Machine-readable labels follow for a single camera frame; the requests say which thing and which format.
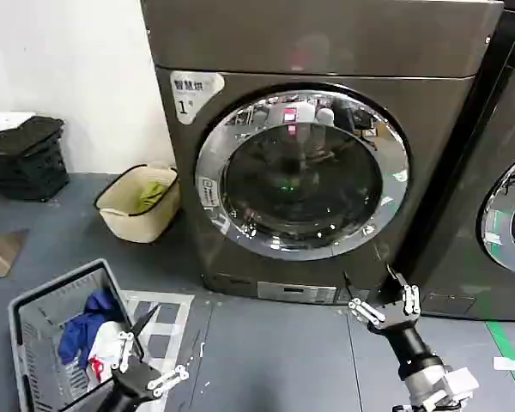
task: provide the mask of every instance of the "green floor line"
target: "green floor line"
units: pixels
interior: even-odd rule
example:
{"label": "green floor line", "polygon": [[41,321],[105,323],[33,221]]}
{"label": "green floor line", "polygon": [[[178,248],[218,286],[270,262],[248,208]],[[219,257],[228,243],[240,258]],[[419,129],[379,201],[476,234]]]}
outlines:
{"label": "green floor line", "polygon": [[502,356],[515,361],[515,349],[504,332],[504,327],[499,322],[487,322],[488,330],[496,342]]}

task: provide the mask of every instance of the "blue clothing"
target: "blue clothing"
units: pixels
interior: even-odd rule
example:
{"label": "blue clothing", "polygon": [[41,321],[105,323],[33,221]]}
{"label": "blue clothing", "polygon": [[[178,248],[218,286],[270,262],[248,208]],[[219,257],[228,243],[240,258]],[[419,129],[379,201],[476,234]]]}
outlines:
{"label": "blue clothing", "polygon": [[98,289],[86,301],[84,313],[65,324],[58,348],[61,362],[71,363],[80,350],[78,366],[86,369],[97,331],[109,321],[123,322],[123,313],[109,289]]}

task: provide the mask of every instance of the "label sticker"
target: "label sticker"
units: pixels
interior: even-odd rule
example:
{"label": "label sticker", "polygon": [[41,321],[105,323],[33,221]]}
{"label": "label sticker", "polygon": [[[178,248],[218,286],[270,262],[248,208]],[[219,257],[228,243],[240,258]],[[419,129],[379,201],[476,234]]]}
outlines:
{"label": "label sticker", "polygon": [[170,75],[178,120],[191,124],[198,111],[225,86],[219,73],[175,70]]}
{"label": "label sticker", "polygon": [[208,178],[198,178],[198,194],[205,208],[214,208],[220,205],[217,183]]}
{"label": "label sticker", "polygon": [[485,232],[484,240],[488,243],[495,243],[496,245],[501,245],[500,236],[496,233]]}
{"label": "label sticker", "polygon": [[393,173],[393,177],[399,182],[406,182],[409,179],[409,173],[405,169],[399,173]]}

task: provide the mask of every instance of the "front-loading washing machine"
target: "front-loading washing machine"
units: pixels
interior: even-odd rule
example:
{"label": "front-loading washing machine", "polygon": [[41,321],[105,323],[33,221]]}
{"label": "front-loading washing machine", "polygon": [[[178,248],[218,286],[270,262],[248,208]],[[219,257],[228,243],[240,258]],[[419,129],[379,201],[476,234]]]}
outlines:
{"label": "front-loading washing machine", "polygon": [[144,2],[206,284],[321,304],[375,288],[501,8]]}
{"label": "front-loading washing machine", "polygon": [[483,85],[491,96],[449,185],[427,194],[396,262],[422,286],[424,313],[515,320],[515,11],[501,20],[509,49],[497,54],[507,52],[507,64],[496,85]]}

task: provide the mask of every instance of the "gray plastic basket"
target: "gray plastic basket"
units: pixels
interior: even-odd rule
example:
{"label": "gray plastic basket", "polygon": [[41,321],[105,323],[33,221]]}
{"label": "gray plastic basket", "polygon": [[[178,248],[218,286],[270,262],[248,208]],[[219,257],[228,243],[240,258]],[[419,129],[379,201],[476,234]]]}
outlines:
{"label": "gray plastic basket", "polygon": [[[64,324],[83,312],[89,295],[98,288],[112,291],[128,330],[133,325],[132,319],[103,259],[26,292],[9,304],[9,330],[22,412],[92,410],[88,402],[95,400],[95,393],[103,392],[104,387],[110,390],[110,385],[100,385],[95,393],[87,394],[88,377],[77,366],[78,359],[62,365],[58,356]],[[136,351],[142,353],[139,343]]]}

